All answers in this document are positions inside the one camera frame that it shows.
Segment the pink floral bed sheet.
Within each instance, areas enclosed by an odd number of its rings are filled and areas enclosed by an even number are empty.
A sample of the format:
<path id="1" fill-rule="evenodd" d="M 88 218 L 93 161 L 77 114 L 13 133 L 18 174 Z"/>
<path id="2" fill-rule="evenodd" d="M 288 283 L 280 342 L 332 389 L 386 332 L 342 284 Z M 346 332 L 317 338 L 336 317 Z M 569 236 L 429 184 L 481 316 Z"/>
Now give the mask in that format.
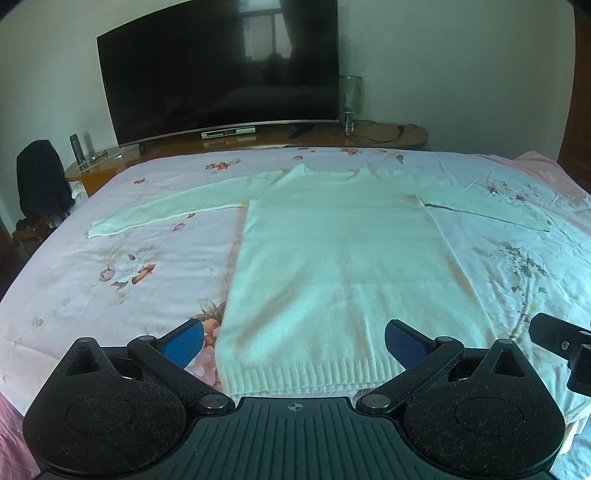
<path id="1" fill-rule="evenodd" d="M 242 244 L 245 208 L 192 213 L 105 237 L 88 232 L 98 220 L 174 193 L 298 164 L 318 171 L 401 172 L 527 205 L 546 217 L 550 227 L 539 231 L 431 209 L 491 321 L 491 344 L 506 338 L 519 346 L 570 427 L 554 474 L 588 478 L 590 400 L 567 388 L 566 362 L 534 344 L 529 327 L 538 313 L 590 325 L 590 199 L 556 163 L 534 155 L 505 160 L 304 147 L 179 156 L 129 168 L 50 235 L 3 298 L 1 390 L 6 399 L 25 412 L 80 337 L 115 346 L 143 334 L 164 334 L 188 319 L 205 329 L 204 346 L 188 370 L 223 390 L 214 346 Z"/>

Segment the brown wooden TV cabinet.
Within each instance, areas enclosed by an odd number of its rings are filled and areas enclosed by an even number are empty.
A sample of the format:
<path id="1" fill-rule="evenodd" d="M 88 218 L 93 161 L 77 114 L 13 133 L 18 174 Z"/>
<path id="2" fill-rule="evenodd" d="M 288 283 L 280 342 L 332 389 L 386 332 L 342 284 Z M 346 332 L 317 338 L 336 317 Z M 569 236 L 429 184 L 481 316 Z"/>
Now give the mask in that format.
<path id="1" fill-rule="evenodd" d="M 69 182 L 80 182 L 91 196 L 121 171 L 150 160 L 214 151 L 283 147 L 355 147 L 416 150 L 425 147 L 428 131 L 415 124 L 390 124 L 368 120 L 356 122 L 346 136 L 337 123 L 318 123 L 305 130 L 301 125 L 273 124 L 256 127 L 256 134 L 202 140 L 198 133 L 181 134 L 142 142 L 130 147 L 111 148 L 93 165 L 80 168 L 73 163 L 65 170 Z"/>

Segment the dark bottle on cabinet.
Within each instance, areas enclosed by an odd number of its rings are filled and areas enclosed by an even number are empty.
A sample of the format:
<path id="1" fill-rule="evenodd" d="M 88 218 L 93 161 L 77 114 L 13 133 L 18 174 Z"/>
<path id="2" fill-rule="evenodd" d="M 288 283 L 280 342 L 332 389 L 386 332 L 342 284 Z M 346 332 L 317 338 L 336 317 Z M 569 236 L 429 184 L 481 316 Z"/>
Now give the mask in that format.
<path id="1" fill-rule="evenodd" d="M 69 141 L 70 141 L 71 148 L 72 148 L 72 151 L 73 151 L 74 156 L 75 156 L 76 163 L 77 163 L 77 165 L 80 168 L 82 168 L 83 166 L 86 165 L 86 159 L 85 159 L 85 155 L 84 155 L 84 152 L 82 150 L 81 143 L 80 143 L 80 140 L 79 140 L 78 135 L 77 134 L 71 134 L 69 136 Z"/>

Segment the white knit sweater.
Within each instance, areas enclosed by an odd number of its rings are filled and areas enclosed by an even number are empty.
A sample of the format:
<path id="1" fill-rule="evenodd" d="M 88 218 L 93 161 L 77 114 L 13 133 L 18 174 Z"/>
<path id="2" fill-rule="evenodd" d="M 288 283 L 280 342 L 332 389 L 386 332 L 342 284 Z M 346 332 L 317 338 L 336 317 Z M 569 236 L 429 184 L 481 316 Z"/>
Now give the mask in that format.
<path id="1" fill-rule="evenodd" d="M 232 397 L 368 388 L 399 363 L 389 320 L 485 347 L 491 321 L 431 215 L 440 207 L 546 231 L 536 209 L 383 169 L 235 177 L 98 220 L 90 237 L 202 211 L 245 208 L 214 346 Z"/>

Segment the large black curved television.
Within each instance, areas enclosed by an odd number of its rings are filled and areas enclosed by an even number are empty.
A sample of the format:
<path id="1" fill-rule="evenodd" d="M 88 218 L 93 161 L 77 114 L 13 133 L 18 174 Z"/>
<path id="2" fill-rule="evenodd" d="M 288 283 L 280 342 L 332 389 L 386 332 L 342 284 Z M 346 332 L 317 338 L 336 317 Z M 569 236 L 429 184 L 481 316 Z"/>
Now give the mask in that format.
<path id="1" fill-rule="evenodd" d="M 185 1 L 97 38 L 116 141 L 339 119 L 335 1 Z"/>

